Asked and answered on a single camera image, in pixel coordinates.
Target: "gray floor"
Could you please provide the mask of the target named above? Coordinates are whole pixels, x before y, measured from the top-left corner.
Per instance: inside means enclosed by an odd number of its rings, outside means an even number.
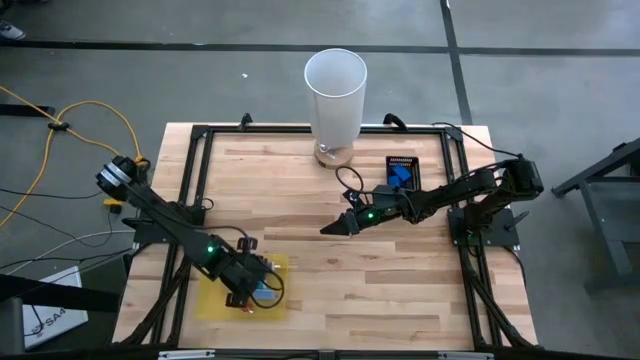
[[[640,46],[635,21],[640,3],[634,0],[451,0],[451,9],[461,46]],[[32,39],[446,45],[437,0],[54,0],[17,6],[6,17]],[[237,122],[244,112],[259,122],[306,121],[301,74],[310,55],[2,48],[0,82],[58,109],[85,99],[115,106],[132,121],[145,156],[155,161],[168,121]],[[363,57],[369,66],[366,122],[378,123],[393,112],[409,123],[460,123],[447,55]],[[474,123],[490,126],[497,147],[535,160],[547,188],[640,134],[638,58],[462,56],[461,62]],[[0,100],[13,101],[2,95]],[[106,110],[79,109],[68,120],[87,137],[132,154],[124,126]],[[45,123],[2,119],[2,187],[24,190],[33,179]],[[109,159],[105,151],[57,135],[37,191],[94,193],[93,176]],[[519,232],[540,344],[640,357],[638,292],[589,297],[582,288],[610,265],[577,195],[558,200],[546,192],[514,205],[531,212]],[[0,195],[3,206],[16,200]],[[108,229],[101,201],[30,198],[21,210],[81,235]],[[114,227],[123,228],[117,221]],[[36,256],[66,240],[14,217],[0,229],[0,264]],[[129,243],[129,236],[118,236],[103,249],[70,246],[59,256],[107,253]],[[19,274],[42,277],[65,264],[37,264]]]

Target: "cable tie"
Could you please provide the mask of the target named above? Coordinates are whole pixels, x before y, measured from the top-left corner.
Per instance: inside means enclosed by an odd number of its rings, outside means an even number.
[[[60,124],[48,123],[47,127],[57,132],[57,131],[67,131],[67,129],[69,129],[71,125],[69,125],[69,123],[60,123]]]

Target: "person's shoe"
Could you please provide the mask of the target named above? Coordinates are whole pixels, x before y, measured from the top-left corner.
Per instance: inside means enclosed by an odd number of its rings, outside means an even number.
[[[8,40],[20,40],[25,37],[24,31],[9,24],[4,20],[0,20],[0,36]]]

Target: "white sign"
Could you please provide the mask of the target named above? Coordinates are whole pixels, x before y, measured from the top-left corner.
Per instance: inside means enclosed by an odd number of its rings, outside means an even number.
[[[80,281],[80,273],[78,272],[77,266],[61,271],[57,274],[47,276],[40,281],[52,282],[53,280],[58,279],[62,276],[65,277],[56,281],[56,284],[82,287],[82,282]],[[44,324],[44,327],[40,332],[38,332],[40,330],[40,322],[38,321],[38,318],[33,311],[34,308],[38,316],[40,317],[42,324]],[[24,337],[24,346],[27,349],[39,345],[53,337],[56,337],[70,329],[73,329],[78,325],[84,324],[89,321],[89,316],[84,310],[67,310],[50,306],[31,307],[31,305],[22,305],[22,317],[25,335],[35,334]]]

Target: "cup rim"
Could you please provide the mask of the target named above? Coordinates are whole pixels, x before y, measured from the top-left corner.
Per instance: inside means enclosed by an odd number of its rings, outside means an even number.
[[[309,64],[311,63],[311,61],[318,55],[325,53],[325,52],[330,52],[330,51],[341,51],[341,52],[345,52],[348,53],[350,55],[355,56],[358,60],[360,60],[360,62],[362,63],[362,66],[364,67],[364,76],[362,77],[362,82],[360,83],[360,85],[358,85],[355,90],[348,92],[346,94],[341,94],[341,95],[327,95],[324,93],[321,93],[320,91],[316,90],[313,86],[311,86],[311,84],[309,84],[309,79],[307,78],[307,68],[309,67]],[[331,99],[338,99],[338,98],[343,98],[343,97],[347,97],[355,92],[357,92],[358,90],[360,90],[360,88],[362,88],[364,86],[364,83],[367,82],[367,77],[368,77],[368,69],[367,69],[367,64],[364,62],[364,60],[362,60],[362,58],[360,57],[360,55],[354,53],[353,51],[349,51],[346,49],[340,49],[340,48],[331,48],[331,49],[325,49],[322,50],[318,53],[315,53],[310,59],[309,61],[307,61],[307,64],[304,66],[304,81],[307,83],[307,86],[309,87],[309,89],[311,89],[311,91],[313,91],[314,93],[320,95],[320,96],[324,96],[327,98],[331,98]]]

